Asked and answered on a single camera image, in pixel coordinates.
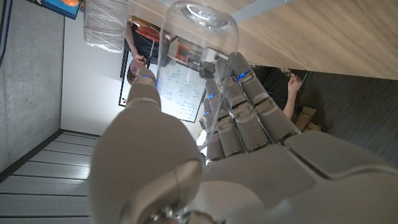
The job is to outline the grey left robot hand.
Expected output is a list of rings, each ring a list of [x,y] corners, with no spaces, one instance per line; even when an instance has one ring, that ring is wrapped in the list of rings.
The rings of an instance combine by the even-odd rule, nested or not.
[[[397,169],[319,131],[300,132],[241,54],[216,64],[227,108],[208,163],[187,128],[160,108],[142,69],[108,126],[88,178],[94,223],[396,223]]]

